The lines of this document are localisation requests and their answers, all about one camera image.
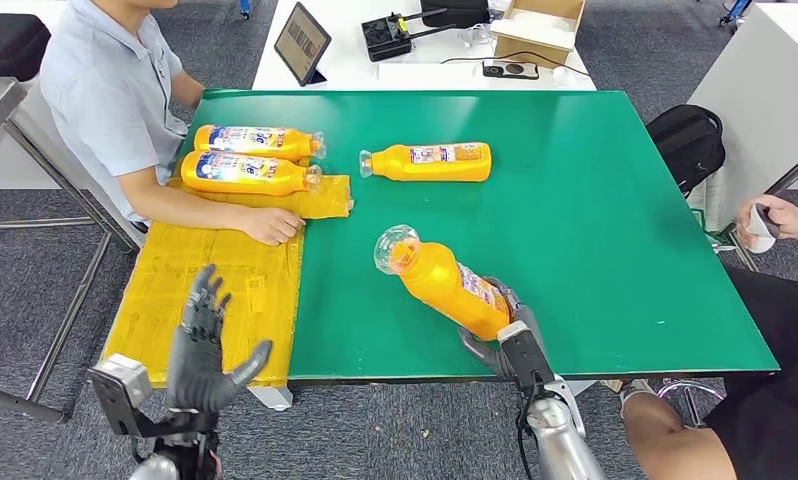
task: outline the black cable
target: black cable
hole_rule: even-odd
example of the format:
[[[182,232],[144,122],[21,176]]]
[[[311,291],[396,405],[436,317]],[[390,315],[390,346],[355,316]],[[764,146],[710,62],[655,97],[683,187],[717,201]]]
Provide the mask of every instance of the black cable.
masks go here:
[[[529,461],[526,458],[526,447],[523,445],[523,431],[526,428],[526,417],[529,413],[529,406],[531,405],[532,395],[525,395],[526,403],[523,404],[523,410],[520,416],[517,417],[517,444],[520,446],[520,458],[523,461],[523,468],[526,470],[526,477],[532,480],[531,470],[529,469]]]
[[[444,64],[444,63],[454,62],[454,61],[457,61],[457,60],[504,60],[506,58],[511,58],[511,57],[513,57],[515,55],[522,55],[522,54],[534,55],[535,57],[538,57],[538,58],[541,58],[543,60],[546,60],[547,62],[552,63],[554,65],[558,65],[559,67],[564,67],[567,70],[572,70],[572,71],[574,71],[576,73],[579,73],[579,74],[582,74],[582,75],[584,75],[586,77],[590,76],[590,75],[587,74],[587,72],[583,72],[583,71],[581,71],[581,70],[579,70],[577,68],[573,68],[573,67],[571,67],[569,65],[565,65],[565,64],[563,64],[561,62],[556,62],[555,60],[552,60],[550,58],[544,57],[543,55],[541,55],[539,53],[529,52],[528,50],[523,50],[523,51],[520,51],[520,52],[514,52],[514,53],[510,53],[508,55],[502,55],[501,57],[453,57],[453,58],[447,58],[446,60],[444,60],[444,61],[442,61],[440,63]]]

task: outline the man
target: man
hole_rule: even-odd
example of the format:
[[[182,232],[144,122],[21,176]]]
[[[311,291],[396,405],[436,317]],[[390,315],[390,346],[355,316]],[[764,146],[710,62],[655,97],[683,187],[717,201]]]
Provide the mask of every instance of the man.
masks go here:
[[[164,186],[187,131],[170,100],[204,87],[182,70],[151,8],[177,0],[70,0],[40,72],[63,140],[132,222],[240,230],[275,246],[304,222],[277,208],[205,200]]]
[[[749,246],[749,211],[770,207],[780,238],[798,240],[798,207],[764,195],[737,216]],[[725,377],[726,399],[705,418],[709,428],[685,429],[678,415],[643,380],[603,382],[620,394],[629,445],[652,480],[798,480],[798,283],[726,268],[781,366],[773,375]]]

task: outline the person's hand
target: person's hand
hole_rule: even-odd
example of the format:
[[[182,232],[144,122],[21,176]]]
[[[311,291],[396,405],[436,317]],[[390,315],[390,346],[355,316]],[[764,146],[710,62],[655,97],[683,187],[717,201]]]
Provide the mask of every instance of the person's hand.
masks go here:
[[[222,317],[231,294],[216,303],[222,278],[210,281],[214,269],[214,265],[208,265],[196,275],[181,324],[172,332],[166,372],[166,404],[170,408],[219,412],[246,388],[269,358],[272,342],[263,339],[245,362],[230,374],[222,374]]]
[[[770,208],[767,216],[773,223],[779,225],[779,238],[798,240],[798,207],[773,195],[761,195],[741,206],[735,218],[738,237],[744,247],[750,248],[754,241],[754,235],[749,232],[749,212],[756,203]]]
[[[255,240],[275,247],[287,243],[305,224],[298,216],[280,208],[250,208],[239,230]]]

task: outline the black backpack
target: black backpack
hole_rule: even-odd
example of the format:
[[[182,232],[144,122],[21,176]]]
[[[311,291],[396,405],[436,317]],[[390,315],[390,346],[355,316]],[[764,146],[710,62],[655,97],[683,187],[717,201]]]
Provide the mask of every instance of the black backpack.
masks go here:
[[[0,13],[0,77],[27,82],[40,71],[49,30],[34,15]]]
[[[646,131],[685,197],[726,159],[723,123],[708,109],[678,105],[649,122]]]

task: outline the green tabletop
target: green tabletop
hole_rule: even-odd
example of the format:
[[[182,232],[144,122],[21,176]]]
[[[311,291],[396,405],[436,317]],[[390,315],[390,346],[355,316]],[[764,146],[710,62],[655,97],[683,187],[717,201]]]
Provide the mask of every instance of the green tabletop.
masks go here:
[[[623,93],[211,92],[188,139],[208,123],[322,131],[324,170],[352,177],[351,216],[307,226],[291,379],[488,373],[373,265],[402,223],[513,287],[565,377],[778,368]],[[468,141],[490,144],[484,183],[358,173],[361,149]]]

